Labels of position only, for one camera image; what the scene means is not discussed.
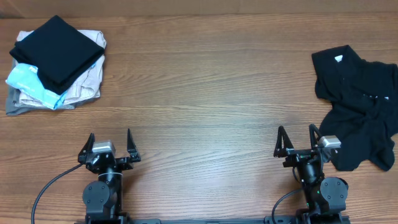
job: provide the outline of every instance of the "white towel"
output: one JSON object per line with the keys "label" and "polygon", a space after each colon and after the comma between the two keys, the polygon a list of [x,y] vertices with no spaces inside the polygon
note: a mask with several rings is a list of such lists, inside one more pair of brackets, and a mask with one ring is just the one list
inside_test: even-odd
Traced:
{"label": "white towel", "polygon": [[[23,40],[33,31],[26,32],[20,31],[17,37],[17,41]],[[106,40],[104,34],[97,30],[79,30],[82,34],[96,42],[99,46],[105,48]],[[100,84],[102,82],[103,70],[102,66],[105,61],[105,56],[102,55],[93,66],[83,72],[68,89],[67,96],[64,105],[69,105],[79,101],[87,100],[90,98],[98,98],[100,94]],[[36,99],[21,93],[19,96],[19,103],[23,105],[31,106],[43,106],[43,104]]]}

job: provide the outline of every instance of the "clothing tag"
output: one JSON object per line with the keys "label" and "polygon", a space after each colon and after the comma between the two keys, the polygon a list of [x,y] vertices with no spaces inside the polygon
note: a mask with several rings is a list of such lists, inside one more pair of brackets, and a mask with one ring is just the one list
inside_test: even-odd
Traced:
{"label": "clothing tag", "polygon": [[342,59],[343,59],[343,56],[342,56],[342,55],[339,55],[339,56],[336,56],[336,57],[335,57],[335,60],[336,60],[337,62],[341,62]]}

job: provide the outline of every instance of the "wooden table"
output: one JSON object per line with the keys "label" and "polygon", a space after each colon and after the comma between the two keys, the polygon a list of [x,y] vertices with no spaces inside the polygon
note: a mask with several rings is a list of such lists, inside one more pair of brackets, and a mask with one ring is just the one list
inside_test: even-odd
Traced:
{"label": "wooden table", "polygon": [[[32,204],[53,177],[77,164],[90,133],[126,155],[131,128],[142,162],[124,174],[134,218],[259,218],[298,187],[272,156],[284,125],[297,149],[331,106],[315,96],[311,53],[350,44],[366,60],[398,62],[398,14],[66,19],[108,42],[101,98],[73,111],[4,112],[11,50],[20,30],[46,19],[0,20],[0,223],[30,223]],[[363,162],[327,176],[349,183],[353,223],[396,223],[398,166]],[[54,183],[36,223],[82,220],[81,194],[96,175],[80,168]],[[303,195],[277,214],[305,207]]]}

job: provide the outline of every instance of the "stack of folded clothes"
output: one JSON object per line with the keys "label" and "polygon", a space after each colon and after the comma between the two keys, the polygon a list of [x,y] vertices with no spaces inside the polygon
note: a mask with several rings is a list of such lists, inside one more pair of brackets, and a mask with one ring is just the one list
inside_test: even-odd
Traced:
{"label": "stack of folded clothes", "polygon": [[71,110],[99,98],[105,47],[101,31],[76,30],[58,16],[19,32],[10,51],[6,114]]}

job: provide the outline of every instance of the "black garment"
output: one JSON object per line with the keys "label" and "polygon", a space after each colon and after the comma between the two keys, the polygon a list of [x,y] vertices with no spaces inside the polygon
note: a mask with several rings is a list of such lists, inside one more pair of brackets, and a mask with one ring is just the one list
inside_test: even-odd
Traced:
{"label": "black garment", "polygon": [[391,137],[398,133],[397,65],[367,62],[348,45],[314,53],[312,60],[315,93],[333,106],[320,132],[341,141],[332,163],[338,170],[354,170],[369,159],[389,170],[395,160]]}
{"label": "black garment", "polygon": [[103,54],[104,48],[54,16],[10,54],[19,62],[35,65],[44,88],[61,95]]}

